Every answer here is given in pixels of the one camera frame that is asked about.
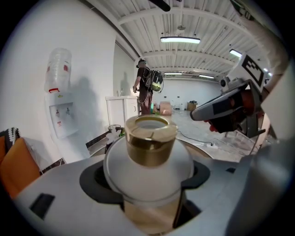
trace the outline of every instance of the gold cup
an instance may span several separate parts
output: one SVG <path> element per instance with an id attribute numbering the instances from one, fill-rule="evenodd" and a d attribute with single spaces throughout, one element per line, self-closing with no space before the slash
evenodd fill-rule
<path id="1" fill-rule="evenodd" d="M 175 123 L 155 115 L 131 117 L 125 122 L 127 151 L 136 163 L 155 167 L 170 156 L 177 134 Z"/>

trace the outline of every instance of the white cabinet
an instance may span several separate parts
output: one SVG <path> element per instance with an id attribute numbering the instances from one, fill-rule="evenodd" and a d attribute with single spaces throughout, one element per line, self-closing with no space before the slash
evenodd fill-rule
<path id="1" fill-rule="evenodd" d="M 109 124 L 119 124 L 124 127 L 126 120 L 138 116 L 137 98 L 134 96 L 106 97 Z"/>

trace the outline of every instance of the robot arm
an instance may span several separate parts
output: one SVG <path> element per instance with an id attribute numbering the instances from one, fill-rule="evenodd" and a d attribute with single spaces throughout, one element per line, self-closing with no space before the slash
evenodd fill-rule
<path id="1" fill-rule="evenodd" d="M 222 94 L 193 110 L 191 118 L 209 120 L 219 133 L 238 129 L 251 138 L 265 132 L 259 130 L 257 118 L 265 78 L 266 73 L 257 63 L 243 54 L 227 77 L 220 81 Z"/>

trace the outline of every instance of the backpack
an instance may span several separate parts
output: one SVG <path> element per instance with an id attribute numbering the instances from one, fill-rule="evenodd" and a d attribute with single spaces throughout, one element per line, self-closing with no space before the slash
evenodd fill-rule
<path id="1" fill-rule="evenodd" d="M 153 90 L 156 92 L 160 91 L 161 84 L 163 82 L 162 73 L 160 71 L 151 71 L 148 67 L 145 67 L 144 69 L 149 70 L 149 73 L 146 77 L 142 76 L 142 81 L 147 90 Z"/>

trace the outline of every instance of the white wall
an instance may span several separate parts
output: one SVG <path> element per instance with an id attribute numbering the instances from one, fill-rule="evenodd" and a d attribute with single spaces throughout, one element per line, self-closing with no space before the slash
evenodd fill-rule
<path id="1" fill-rule="evenodd" d="M 202 105 L 219 95 L 219 83 L 165 79 L 162 93 L 153 93 L 153 102 L 159 104 L 161 101 L 170 101 L 171 103 L 174 102 L 176 107 L 183 103 L 186 109 L 187 102 L 191 100 L 195 100 L 198 105 Z"/>
<path id="2" fill-rule="evenodd" d="M 0 130 L 18 127 L 40 156 L 41 168 L 60 159 L 44 110 L 50 52 L 72 53 L 71 87 L 84 143 L 107 131 L 105 96 L 112 96 L 116 32 L 75 0 L 47 0 L 14 31 L 0 62 Z"/>
<path id="3" fill-rule="evenodd" d="M 113 95 L 120 96 L 123 88 L 123 96 L 131 95 L 132 87 L 136 77 L 134 77 L 134 61 L 118 45 L 115 44 L 114 69 L 113 69 Z"/>

